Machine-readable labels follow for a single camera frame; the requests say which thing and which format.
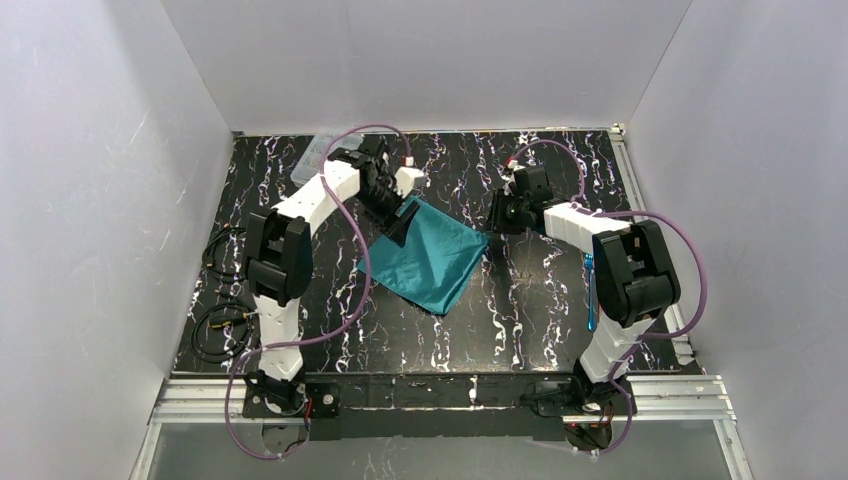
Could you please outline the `teal cloth napkin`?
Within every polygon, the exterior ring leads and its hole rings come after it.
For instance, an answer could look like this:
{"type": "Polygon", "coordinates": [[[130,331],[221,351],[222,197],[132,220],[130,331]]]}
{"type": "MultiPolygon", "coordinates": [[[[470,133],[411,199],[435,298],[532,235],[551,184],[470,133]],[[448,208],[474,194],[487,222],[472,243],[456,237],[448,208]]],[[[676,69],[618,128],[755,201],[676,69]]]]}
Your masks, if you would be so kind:
{"type": "Polygon", "coordinates": [[[423,310],[444,316],[457,304],[489,244],[489,237],[417,196],[404,246],[380,236],[369,248],[371,278],[423,310]]]}

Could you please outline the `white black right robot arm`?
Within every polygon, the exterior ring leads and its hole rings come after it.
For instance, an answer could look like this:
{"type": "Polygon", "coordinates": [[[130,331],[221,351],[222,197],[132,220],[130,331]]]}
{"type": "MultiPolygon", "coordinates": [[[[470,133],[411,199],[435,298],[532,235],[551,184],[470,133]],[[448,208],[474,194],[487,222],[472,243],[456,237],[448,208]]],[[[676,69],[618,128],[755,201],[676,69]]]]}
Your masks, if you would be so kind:
{"type": "Polygon", "coordinates": [[[681,296],[662,228],[627,222],[555,197],[546,170],[510,162],[509,181],[492,198],[487,230],[537,232],[589,256],[595,330],[576,371],[592,384],[620,378],[627,351],[681,296]]]}

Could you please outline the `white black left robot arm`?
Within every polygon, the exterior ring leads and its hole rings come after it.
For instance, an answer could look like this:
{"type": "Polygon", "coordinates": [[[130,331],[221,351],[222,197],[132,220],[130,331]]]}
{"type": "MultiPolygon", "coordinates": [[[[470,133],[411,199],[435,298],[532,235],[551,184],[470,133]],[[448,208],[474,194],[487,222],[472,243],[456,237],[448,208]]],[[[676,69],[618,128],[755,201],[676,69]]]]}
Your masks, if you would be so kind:
{"type": "Polygon", "coordinates": [[[390,169],[387,145],[380,138],[367,138],[356,149],[329,145],[317,173],[301,188],[247,217],[241,265],[259,316],[260,371],[291,381],[303,366],[300,299],[313,277],[317,229],[354,198],[365,217],[402,247],[418,211],[409,196],[424,181],[412,157],[390,169]]]}

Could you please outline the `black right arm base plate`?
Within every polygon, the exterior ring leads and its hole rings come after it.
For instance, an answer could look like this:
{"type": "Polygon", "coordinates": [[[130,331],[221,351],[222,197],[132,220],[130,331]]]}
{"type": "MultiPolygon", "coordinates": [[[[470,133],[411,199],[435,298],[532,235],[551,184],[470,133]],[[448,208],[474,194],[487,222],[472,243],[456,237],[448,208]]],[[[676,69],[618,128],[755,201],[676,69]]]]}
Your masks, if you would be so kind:
{"type": "Polygon", "coordinates": [[[636,412],[635,401],[629,398],[629,382],[621,379],[618,385],[626,394],[609,382],[591,383],[573,374],[545,377],[528,384],[518,404],[541,417],[589,415],[600,419],[601,415],[624,415],[627,407],[636,412]]]}

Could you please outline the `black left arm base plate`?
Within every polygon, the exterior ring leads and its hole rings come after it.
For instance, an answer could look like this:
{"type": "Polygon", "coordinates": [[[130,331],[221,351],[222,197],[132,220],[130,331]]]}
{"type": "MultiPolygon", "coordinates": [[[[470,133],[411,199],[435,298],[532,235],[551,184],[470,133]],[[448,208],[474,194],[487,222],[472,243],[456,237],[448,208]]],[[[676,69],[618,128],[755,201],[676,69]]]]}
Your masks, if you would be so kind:
{"type": "Polygon", "coordinates": [[[246,374],[242,416],[249,419],[331,419],[340,413],[340,376],[299,373],[279,380],[264,371],[246,374]]]}

